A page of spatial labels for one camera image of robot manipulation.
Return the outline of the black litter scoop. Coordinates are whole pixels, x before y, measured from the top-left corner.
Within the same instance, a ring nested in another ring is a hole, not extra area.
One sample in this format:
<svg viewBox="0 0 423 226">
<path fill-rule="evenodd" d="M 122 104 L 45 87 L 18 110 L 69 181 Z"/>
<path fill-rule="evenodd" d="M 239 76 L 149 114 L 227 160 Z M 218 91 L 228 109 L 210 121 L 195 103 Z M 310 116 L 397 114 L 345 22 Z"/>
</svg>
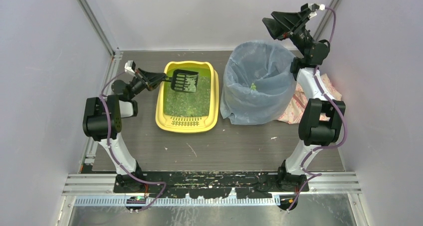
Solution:
<svg viewBox="0 0 423 226">
<path fill-rule="evenodd" d="M 195 71 L 176 69 L 171 77 L 166 76 L 164 81 L 170 83 L 175 92 L 194 93 L 197 91 L 199 73 Z"/>
</svg>

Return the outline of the yellow litter box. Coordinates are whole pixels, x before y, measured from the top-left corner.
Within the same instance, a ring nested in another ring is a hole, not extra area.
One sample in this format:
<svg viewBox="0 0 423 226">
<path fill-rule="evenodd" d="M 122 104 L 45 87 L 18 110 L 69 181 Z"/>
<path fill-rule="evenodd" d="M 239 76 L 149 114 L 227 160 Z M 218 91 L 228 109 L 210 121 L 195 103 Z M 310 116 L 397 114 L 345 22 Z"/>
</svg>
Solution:
<svg viewBox="0 0 423 226">
<path fill-rule="evenodd" d="M 164 91 L 165 84 L 169 82 L 162 82 L 159 87 L 157 98 L 155 120 L 159 128 L 165 131 L 176 133 L 200 133 L 212 129 L 218 119 L 219 107 L 219 79 L 216 70 L 209 62 L 200 61 L 171 61 L 164 70 L 168 76 L 172 76 L 174 70 L 183 69 L 195 71 L 200 76 L 209 77 L 211 79 L 211 98 L 210 110 L 208 116 L 202 117 L 176 117 L 169 116 L 164 113 Z"/>
</svg>

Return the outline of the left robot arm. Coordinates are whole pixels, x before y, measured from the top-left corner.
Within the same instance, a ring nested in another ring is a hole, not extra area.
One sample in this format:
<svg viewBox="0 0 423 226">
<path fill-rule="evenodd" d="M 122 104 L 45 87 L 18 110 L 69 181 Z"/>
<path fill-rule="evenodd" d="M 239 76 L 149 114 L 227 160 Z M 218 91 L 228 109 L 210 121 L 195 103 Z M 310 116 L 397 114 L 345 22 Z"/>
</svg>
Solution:
<svg viewBox="0 0 423 226">
<path fill-rule="evenodd" d="M 138 103 L 134 97 L 143 90 L 153 91 L 168 78 L 165 73 L 147 72 L 140 68 L 126 70 L 133 76 L 126 83 L 120 74 L 111 78 L 101 89 L 99 96 L 86 100 L 82 129 L 84 134 L 98 142 L 112 160 L 115 170 L 115 185 L 120 191 L 139 192 L 148 186 L 166 188 L 163 181 L 148 181 L 137 162 L 129 153 L 123 140 L 122 119 L 138 115 Z"/>
</svg>

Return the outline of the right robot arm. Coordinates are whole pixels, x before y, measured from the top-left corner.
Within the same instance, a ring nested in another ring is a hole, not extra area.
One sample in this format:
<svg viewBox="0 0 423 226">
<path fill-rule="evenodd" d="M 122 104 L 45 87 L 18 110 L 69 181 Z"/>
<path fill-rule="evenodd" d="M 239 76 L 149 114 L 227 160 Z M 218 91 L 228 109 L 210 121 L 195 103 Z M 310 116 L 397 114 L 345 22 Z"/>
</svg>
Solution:
<svg viewBox="0 0 423 226">
<path fill-rule="evenodd" d="M 278 168 L 275 185 L 284 190 L 297 190 L 307 183 L 307 167 L 315 155 L 338 141 L 344 123 L 346 105 L 336 100 L 323 83 L 319 66 L 330 53 L 331 42 L 315 40 L 306 23 L 324 4 L 304 4 L 299 12 L 273 11 L 263 18 L 270 36 L 275 40 L 289 39 L 301 52 L 290 66 L 301 86 L 307 104 L 298 127 L 298 142 L 294 152 Z"/>
</svg>

